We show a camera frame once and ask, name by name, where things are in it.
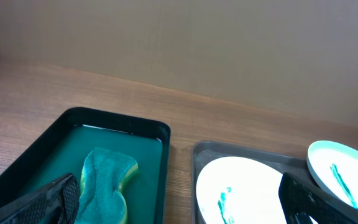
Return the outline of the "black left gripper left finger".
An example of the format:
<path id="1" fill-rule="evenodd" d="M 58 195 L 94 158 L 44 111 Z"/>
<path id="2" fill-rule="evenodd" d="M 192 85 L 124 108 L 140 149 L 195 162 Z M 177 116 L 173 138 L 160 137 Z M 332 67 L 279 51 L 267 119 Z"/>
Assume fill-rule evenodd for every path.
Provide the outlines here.
<path id="1" fill-rule="evenodd" d="M 80 187 L 73 174 L 65 174 L 0 208 L 0 223 L 73 224 L 79 208 Z"/>

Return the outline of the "green yellow sponge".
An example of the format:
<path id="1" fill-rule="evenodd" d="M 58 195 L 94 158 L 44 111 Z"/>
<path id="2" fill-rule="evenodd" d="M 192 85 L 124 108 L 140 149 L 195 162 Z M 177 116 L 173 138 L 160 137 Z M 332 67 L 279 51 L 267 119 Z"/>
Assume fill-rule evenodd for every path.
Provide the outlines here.
<path id="1" fill-rule="evenodd" d="M 94 148 L 81 171 L 80 204 L 75 223 L 126 223 L 128 211 L 123 190 L 138 167 L 137 161 L 130 156 Z"/>

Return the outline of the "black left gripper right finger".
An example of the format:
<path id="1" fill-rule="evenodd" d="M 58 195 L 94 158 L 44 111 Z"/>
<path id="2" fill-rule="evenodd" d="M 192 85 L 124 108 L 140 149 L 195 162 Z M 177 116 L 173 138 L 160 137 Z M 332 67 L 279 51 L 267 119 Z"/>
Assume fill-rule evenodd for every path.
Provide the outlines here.
<path id="1" fill-rule="evenodd" d="M 289 172 L 282 176 L 278 195 L 289 224 L 358 224 L 358 210 Z"/>

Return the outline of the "white plate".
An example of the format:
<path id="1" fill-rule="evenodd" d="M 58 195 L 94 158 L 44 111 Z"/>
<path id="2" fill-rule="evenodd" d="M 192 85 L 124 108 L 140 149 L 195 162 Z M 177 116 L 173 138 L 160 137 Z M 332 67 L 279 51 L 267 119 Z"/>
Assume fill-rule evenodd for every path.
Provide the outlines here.
<path id="1" fill-rule="evenodd" d="M 207 163 L 195 185 L 196 202 L 205 223 L 285 223 L 278 196 L 283 173 L 310 182 L 306 162 L 282 163 L 226 156 Z"/>
<path id="2" fill-rule="evenodd" d="M 316 141 L 308 148 L 306 163 L 322 190 L 358 210 L 358 150 Z"/>

